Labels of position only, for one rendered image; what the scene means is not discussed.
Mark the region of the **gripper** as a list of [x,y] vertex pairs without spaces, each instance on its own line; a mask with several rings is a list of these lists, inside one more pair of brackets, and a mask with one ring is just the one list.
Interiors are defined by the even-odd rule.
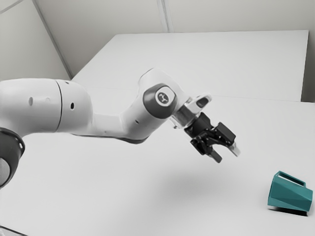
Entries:
[[210,118],[203,112],[184,131],[191,138],[192,146],[201,155],[207,155],[217,163],[222,161],[222,157],[213,149],[214,144],[225,146],[237,157],[241,154],[236,145],[236,135],[222,122],[213,126]]

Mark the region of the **teal faceted mug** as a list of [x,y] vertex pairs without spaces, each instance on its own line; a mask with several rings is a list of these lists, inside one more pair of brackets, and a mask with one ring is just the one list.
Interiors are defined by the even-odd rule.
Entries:
[[267,205],[309,212],[313,190],[306,183],[285,172],[278,171],[272,179]]

